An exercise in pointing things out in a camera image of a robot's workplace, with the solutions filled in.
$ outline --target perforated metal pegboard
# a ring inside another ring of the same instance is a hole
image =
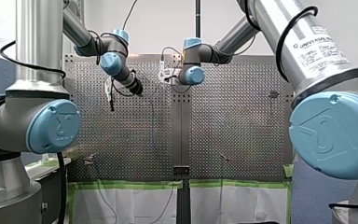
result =
[[[69,154],[71,181],[102,179],[172,179],[171,89],[158,84],[159,57],[130,57],[144,85],[143,97],[114,94],[115,111],[104,93],[107,75],[95,58],[65,57],[66,89],[82,118],[80,134]],[[95,154],[95,162],[84,159]]]
[[[283,180],[282,166],[292,159],[287,133],[292,91],[273,57],[204,64],[205,83],[186,94],[158,84],[159,55],[130,57],[145,96],[116,94],[115,112],[103,93],[107,76],[95,58],[65,59],[65,86],[82,113],[81,133],[70,152],[77,158],[69,169],[71,181],[172,179],[177,164],[189,164],[192,178]],[[95,164],[85,165],[83,159],[93,153]]]
[[[282,180],[292,95],[273,58],[203,66],[205,83],[192,91],[191,177]]]

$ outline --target light blue end cap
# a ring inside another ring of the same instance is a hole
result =
[[[69,100],[56,100],[43,107],[34,117],[27,132],[27,147],[37,154],[65,150],[76,139],[80,129],[80,113]]]
[[[121,37],[123,40],[125,40],[127,42],[127,44],[130,43],[130,36],[127,32],[125,32],[124,30],[121,29],[116,29],[112,32],[112,34],[117,35],[119,37]]]
[[[326,175],[358,179],[358,95],[314,94],[292,113],[292,143],[301,158]]]
[[[205,79],[205,69],[192,66],[186,71],[185,81],[187,85],[195,86],[201,84]]]
[[[101,68],[107,75],[115,77],[121,70],[120,57],[114,52],[105,53],[101,59]]]
[[[183,45],[184,49],[191,49],[193,47],[196,47],[197,45],[200,45],[202,43],[202,40],[198,37],[190,37],[185,39],[185,43]]]

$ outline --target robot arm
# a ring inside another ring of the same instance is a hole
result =
[[[185,41],[181,84],[200,84],[205,76],[200,63],[229,63],[261,31],[295,91],[289,130],[294,148],[317,171],[358,179],[358,66],[317,22],[316,7],[299,0],[238,3],[250,22],[242,19],[213,47],[198,38]]]
[[[117,29],[94,38],[67,7],[63,11],[63,32],[76,45],[75,51],[78,55],[102,55],[101,68],[107,75],[129,89],[132,94],[142,94],[141,81],[126,65],[129,35],[124,30]]]

